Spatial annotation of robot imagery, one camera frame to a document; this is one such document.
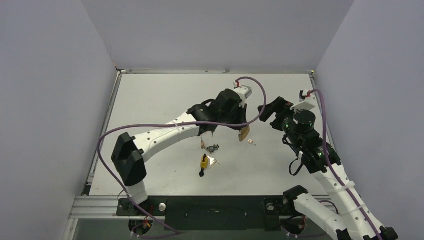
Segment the small padlock keys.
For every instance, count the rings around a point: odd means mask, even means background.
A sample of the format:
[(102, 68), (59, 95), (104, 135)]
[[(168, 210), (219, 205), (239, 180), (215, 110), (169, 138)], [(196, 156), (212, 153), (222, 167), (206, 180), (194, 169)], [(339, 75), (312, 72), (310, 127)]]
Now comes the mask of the small padlock keys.
[(204, 149), (205, 149), (208, 153), (214, 153), (214, 152), (216, 152), (217, 150), (219, 150), (219, 148), (220, 148), (220, 145), (219, 145), (219, 144), (214, 144), (214, 145), (211, 145), (211, 146), (206, 146)]

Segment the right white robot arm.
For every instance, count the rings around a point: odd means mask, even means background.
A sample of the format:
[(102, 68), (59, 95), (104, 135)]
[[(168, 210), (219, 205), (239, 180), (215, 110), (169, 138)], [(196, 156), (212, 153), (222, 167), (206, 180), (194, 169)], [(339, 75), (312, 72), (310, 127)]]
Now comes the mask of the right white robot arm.
[(284, 133), (283, 142), (293, 149), (311, 176), (324, 188), (338, 213), (313, 199), (300, 185), (283, 193), (283, 209), (289, 214), (309, 218), (333, 240), (398, 239), (396, 231), (384, 226), (361, 199), (340, 157), (327, 143), (327, 131), (320, 134), (315, 130), (317, 117), (312, 109), (316, 106), (315, 95), (308, 94), (296, 104), (278, 97), (258, 107), (262, 122), (275, 115), (271, 127)]

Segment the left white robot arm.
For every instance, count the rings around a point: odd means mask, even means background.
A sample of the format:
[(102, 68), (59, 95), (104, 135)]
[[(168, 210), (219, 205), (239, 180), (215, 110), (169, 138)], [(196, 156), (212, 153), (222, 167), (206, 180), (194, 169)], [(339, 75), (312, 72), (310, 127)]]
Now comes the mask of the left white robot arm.
[(213, 133), (217, 123), (230, 124), (240, 131), (245, 124), (247, 98), (252, 94), (248, 86), (221, 91), (215, 99), (209, 99), (189, 108), (173, 121), (169, 127), (156, 127), (135, 136), (121, 134), (115, 144), (111, 160), (125, 188), (132, 197), (129, 208), (136, 215), (149, 209), (148, 194), (144, 184), (147, 176), (145, 163), (162, 150), (188, 138), (204, 133)]

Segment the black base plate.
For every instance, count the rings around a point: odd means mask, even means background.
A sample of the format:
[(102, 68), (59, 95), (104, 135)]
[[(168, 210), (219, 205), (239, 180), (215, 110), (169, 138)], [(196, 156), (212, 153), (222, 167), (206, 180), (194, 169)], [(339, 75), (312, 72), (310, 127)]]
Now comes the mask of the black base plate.
[(283, 221), (298, 217), (280, 195), (149, 196), (141, 207), (178, 231), (278, 231)]

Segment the yellow padlock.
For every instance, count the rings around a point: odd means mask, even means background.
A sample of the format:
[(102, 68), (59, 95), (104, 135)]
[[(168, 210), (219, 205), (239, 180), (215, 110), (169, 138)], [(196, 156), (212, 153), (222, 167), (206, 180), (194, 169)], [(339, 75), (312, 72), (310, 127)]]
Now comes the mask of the yellow padlock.
[(200, 160), (200, 171), (199, 176), (202, 178), (205, 175), (207, 169), (212, 168), (215, 165), (220, 165), (220, 163), (213, 157), (204, 154)]

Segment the large brass padlock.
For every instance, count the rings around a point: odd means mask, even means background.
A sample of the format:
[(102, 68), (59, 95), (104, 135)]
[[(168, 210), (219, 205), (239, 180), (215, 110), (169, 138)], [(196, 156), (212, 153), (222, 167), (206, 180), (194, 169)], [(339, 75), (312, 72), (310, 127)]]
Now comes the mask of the large brass padlock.
[(240, 142), (243, 142), (247, 138), (247, 136), (250, 133), (250, 130), (251, 129), (250, 129), (249, 125), (244, 126), (239, 130), (238, 139), (239, 139)]

